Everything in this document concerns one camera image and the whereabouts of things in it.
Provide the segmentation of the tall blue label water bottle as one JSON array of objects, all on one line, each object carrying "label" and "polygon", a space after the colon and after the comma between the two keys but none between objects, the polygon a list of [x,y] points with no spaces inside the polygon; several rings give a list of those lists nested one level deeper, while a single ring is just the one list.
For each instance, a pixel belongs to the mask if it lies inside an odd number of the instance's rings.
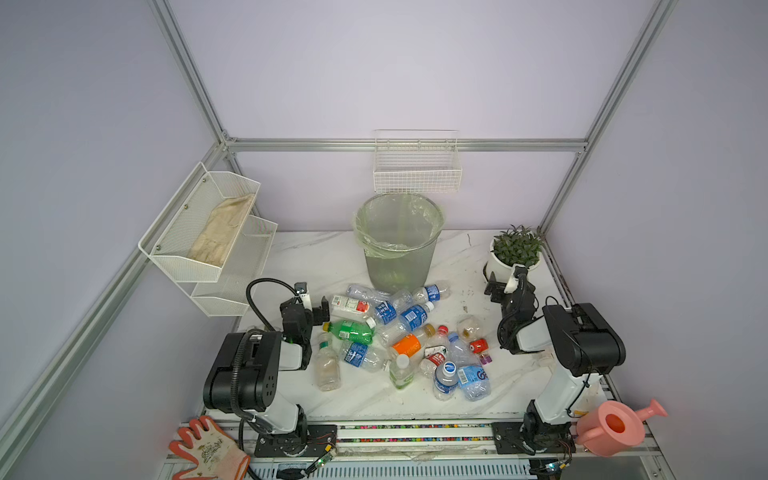
[{"label": "tall blue label water bottle", "polygon": [[429,314],[435,309],[433,302],[415,304],[407,308],[395,320],[380,326],[375,337],[384,345],[392,345],[405,335],[412,333],[417,328],[427,323]]}]

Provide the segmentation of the small green tinted bottle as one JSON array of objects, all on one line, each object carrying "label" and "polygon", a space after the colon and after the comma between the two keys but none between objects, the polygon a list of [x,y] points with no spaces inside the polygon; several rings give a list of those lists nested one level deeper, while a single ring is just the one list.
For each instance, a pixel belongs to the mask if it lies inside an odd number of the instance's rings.
[{"label": "small green tinted bottle", "polygon": [[393,386],[402,390],[414,380],[414,365],[408,355],[400,354],[390,363],[389,378]]}]

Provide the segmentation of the short bottle blue white cap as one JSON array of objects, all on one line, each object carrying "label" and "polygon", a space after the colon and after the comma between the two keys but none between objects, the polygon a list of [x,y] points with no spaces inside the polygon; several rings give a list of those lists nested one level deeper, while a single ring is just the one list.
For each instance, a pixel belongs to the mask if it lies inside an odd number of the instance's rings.
[{"label": "short bottle blue white cap", "polygon": [[445,361],[440,364],[433,380],[433,389],[435,397],[440,401],[449,400],[455,393],[458,384],[457,367],[452,361]]}]

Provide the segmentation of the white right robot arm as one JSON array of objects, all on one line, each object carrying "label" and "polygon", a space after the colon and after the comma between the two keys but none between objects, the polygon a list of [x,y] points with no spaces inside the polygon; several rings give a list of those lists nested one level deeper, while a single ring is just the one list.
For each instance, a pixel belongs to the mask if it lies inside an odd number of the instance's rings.
[{"label": "white right robot arm", "polygon": [[623,341],[593,304],[540,302],[525,267],[517,267],[505,282],[490,274],[484,294],[500,307],[496,337],[501,349],[553,355],[550,379],[524,417],[530,431],[577,419],[576,406],[592,379],[625,362]]}]

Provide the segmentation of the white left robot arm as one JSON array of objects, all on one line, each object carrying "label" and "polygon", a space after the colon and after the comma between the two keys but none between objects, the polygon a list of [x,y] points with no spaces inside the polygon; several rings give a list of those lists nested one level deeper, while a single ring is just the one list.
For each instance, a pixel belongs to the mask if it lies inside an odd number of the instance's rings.
[{"label": "white left robot arm", "polygon": [[312,330],[330,320],[326,298],[318,307],[306,305],[302,298],[280,305],[281,331],[225,337],[203,386],[206,409],[234,414],[269,436],[306,434],[303,408],[278,393],[279,373],[307,369]]}]

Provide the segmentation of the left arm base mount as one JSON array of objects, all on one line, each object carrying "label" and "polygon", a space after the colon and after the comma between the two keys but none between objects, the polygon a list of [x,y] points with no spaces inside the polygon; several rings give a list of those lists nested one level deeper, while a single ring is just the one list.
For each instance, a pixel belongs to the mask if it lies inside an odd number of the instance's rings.
[{"label": "left arm base mount", "polygon": [[316,458],[336,444],[338,427],[335,424],[309,424],[305,433],[296,430],[290,434],[266,435],[256,440],[256,458]]}]

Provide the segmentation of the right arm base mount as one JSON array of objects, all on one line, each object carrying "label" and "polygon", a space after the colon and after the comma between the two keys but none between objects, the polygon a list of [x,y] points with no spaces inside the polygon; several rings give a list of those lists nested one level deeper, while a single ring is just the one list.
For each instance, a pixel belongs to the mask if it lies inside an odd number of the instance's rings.
[{"label": "right arm base mount", "polygon": [[572,454],[575,450],[570,425],[494,422],[492,438],[498,454]]}]

